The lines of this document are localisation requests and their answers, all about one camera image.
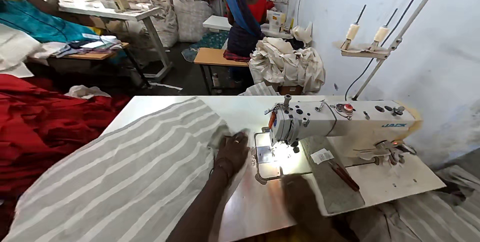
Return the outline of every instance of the dark skirt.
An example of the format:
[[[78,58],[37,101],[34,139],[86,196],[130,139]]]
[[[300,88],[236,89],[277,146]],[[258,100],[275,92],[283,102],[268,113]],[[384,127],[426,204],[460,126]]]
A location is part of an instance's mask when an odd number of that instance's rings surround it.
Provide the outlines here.
[[[238,56],[250,57],[250,54],[254,52],[257,42],[260,39],[250,34],[237,23],[234,23],[228,33],[228,44],[226,48]]]

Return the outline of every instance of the woman sewing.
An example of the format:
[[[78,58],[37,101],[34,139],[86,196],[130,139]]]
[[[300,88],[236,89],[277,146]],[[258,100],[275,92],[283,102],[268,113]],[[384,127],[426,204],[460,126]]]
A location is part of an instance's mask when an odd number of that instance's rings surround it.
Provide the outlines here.
[[[249,57],[264,35],[260,25],[267,19],[267,0],[226,0],[228,23],[227,49],[231,53]]]
[[[75,18],[58,11],[58,4],[44,0],[0,0],[0,24],[21,30],[41,43],[83,40],[93,30],[67,20]]]

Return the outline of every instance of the bracelet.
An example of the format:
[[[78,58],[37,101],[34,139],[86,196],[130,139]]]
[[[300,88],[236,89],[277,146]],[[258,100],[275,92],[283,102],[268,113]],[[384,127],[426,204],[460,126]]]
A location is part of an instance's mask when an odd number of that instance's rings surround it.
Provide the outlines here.
[[[231,176],[230,176],[229,172],[225,169],[225,167],[224,167],[223,165],[218,164],[222,159],[223,159],[225,162],[228,162],[228,163],[231,165],[231,167],[232,167],[232,171],[234,171],[233,163],[231,162],[231,160],[230,160],[230,159],[227,159],[227,158],[225,158],[225,157],[222,157],[222,158],[219,158],[219,159],[217,160],[216,164],[213,166],[212,170],[210,171],[209,176],[212,175],[212,172],[213,172],[213,170],[215,170],[216,167],[219,167],[219,168],[222,169],[223,172],[225,173],[225,175],[226,175],[226,180],[227,180],[227,181],[230,181]]]

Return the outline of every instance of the person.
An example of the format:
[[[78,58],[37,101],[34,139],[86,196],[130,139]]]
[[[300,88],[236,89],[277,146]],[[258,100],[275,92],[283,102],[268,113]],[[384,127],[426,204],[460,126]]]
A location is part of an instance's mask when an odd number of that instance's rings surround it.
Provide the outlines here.
[[[226,15],[232,25],[227,50],[249,57],[264,37],[260,25],[267,20],[267,0],[226,0]]]
[[[167,242],[208,240],[215,212],[229,180],[245,163],[249,151],[247,143],[248,137],[242,132],[223,139],[207,183],[178,221]],[[305,233],[306,241],[346,241],[333,229],[330,219],[322,217],[315,194],[301,175],[284,176],[282,188],[285,206]]]
[[[95,34],[92,29],[71,21],[80,19],[59,12],[58,4],[44,0],[0,0],[0,24],[21,30],[41,43],[66,43],[84,40],[82,34]]]

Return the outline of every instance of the cardboard box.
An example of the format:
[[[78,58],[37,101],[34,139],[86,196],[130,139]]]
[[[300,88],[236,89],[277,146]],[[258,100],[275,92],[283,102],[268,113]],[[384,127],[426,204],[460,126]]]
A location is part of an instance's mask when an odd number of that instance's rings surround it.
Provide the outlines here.
[[[303,87],[300,85],[297,86],[280,86],[278,87],[278,92],[280,95],[291,95],[291,96],[299,96],[302,94]]]

